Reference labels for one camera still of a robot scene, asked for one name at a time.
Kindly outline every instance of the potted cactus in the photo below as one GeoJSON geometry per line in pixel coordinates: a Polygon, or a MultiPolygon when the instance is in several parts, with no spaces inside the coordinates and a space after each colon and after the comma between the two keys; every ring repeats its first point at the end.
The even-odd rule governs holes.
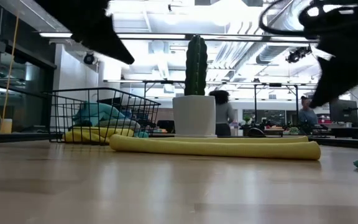
{"type": "Polygon", "coordinates": [[[205,95],[207,47],[199,35],[193,36],[186,53],[185,95],[173,99],[176,137],[213,138],[215,99],[205,95]]]}

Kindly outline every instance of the black wire basket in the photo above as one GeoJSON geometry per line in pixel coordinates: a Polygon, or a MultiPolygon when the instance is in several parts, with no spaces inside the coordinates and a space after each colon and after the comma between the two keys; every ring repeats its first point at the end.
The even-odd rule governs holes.
{"type": "Polygon", "coordinates": [[[44,92],[50,96],[49,140],[72,144],[109,143],[113,134],[153,135],[157,103],[113,88],[79,88],[44,92]]]}

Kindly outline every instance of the yellow cloth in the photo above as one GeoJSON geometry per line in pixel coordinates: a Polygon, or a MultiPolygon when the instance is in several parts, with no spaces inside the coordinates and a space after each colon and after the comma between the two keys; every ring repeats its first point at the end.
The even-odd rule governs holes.
{"type": "Polygon", "coordinates": [[[153,140],[210,143],[296,143],[309,141],[306,136],[295,138],[154,138],[153,140]]]}
{"type": "Polygon", "coordinates": [[[66,132],[62,139],[67,142],[105,142],[109,143],[110,137],[113,134],[133,137],[134,132],[131,129],[119,129],[119,128],[99,128],[98,127],[74,127],[71,131],[66,132]]]}
{"type": "Polygon", "coordinates": [[[114,134],[110,147],[115,151],[183,154],[199,156],[232,156],[271,159],[318,160],[321,155],[316,142],[298,143],[205,143],[129,138],[114,134]]]}

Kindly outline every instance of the woman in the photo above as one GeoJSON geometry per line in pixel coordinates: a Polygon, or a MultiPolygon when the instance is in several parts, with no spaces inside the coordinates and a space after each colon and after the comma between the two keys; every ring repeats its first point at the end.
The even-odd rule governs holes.
{"type": "Polygon", "coordinates": [[[229,93],[224,90],[215,90],[209,93],[215,96],[216,103],[216,130],[217,136],[230,136],[229,124],[234,121],[234,111],[229,103],[229,93]]]}
{"type": "Polygon", "coordinates": [[[318,123],[318,119],[314,111],[309,107],[310,100],[302,96],[301,97],[302,108],[299,110],[299,120],[301,123],[306,123],[309,126],[314,126],[318,123]]]}

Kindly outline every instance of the yellow pool noodle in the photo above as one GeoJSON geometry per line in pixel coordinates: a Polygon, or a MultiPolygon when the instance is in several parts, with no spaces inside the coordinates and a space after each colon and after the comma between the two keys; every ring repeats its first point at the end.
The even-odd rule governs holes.
{"type": "Polygon", "coordinates": [[[318,160],[321,155],[316,142],[296,143],[205,143],[141,139],[114,134],[111,149],[118,152],[148,152],[197,156],[230,156],[270,159],[318,160]]]}
{"type": "Polygon", "coordinates": [[[296,143],[309,141],[306,136],[294,138],[153,138],[153,140],[206,143],[296,143]]]}

